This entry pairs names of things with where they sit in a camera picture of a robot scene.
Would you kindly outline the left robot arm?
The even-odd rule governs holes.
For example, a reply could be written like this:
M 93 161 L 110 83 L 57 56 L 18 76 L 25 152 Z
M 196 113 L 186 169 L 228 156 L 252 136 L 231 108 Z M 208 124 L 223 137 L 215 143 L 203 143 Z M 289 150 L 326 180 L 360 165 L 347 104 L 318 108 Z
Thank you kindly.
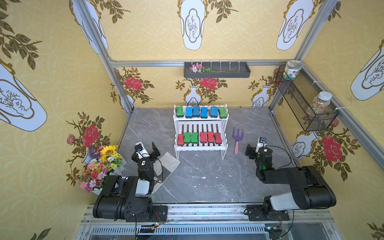
M 135 145 L 132 160 L 138 165 L 138 175 L 110 176 L 94 204 L 94 218 L 130 223 L 167 220 L 168 207 L 153 205 L 149 197 L 155 184 L 162 184 L 165 180 L 164 169 L 156 174 L 154 167 L 155 163 L 162 163 L 159 159 L 161 153 L 155 144 L 152 144 L 152 149 L 149 153 L 142 143 Z

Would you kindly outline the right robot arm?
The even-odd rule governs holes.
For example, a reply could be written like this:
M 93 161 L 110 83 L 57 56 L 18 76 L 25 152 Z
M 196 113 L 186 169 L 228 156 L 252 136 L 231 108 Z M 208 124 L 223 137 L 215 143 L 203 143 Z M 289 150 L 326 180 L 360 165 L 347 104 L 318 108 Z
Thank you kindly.
M 273 150 L 247 145 L 246 156 L 256 162 L 256 176 L 264 184 L 288 185 L 290 192 L 267 196 L 262 205 L 248 205 L 250 221 L 288 221 L 289 211 L 328 209 L 337 203 L 335 193 L 314 166 L 275 169 Z

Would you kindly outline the blue eraser top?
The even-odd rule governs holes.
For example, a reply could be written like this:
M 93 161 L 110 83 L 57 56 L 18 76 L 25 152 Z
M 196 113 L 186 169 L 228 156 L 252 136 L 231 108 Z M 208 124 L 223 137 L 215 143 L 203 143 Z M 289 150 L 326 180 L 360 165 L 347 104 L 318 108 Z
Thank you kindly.
M 202 119 L 207 119 L 208 118 L 208 108 L 207 107 L 201 107 L 200 117 Z
M 217 118 L 219 115 L 218 107 L 212 106 L 210 109 L 210 116 L 212 118 Z
M 186 118 L 192 118 L 193 117 L 193 107 L 186 107 Z
M 193 117 L 198 118 L 201 115 L 201 109 L 199 106 L 193 107 Z

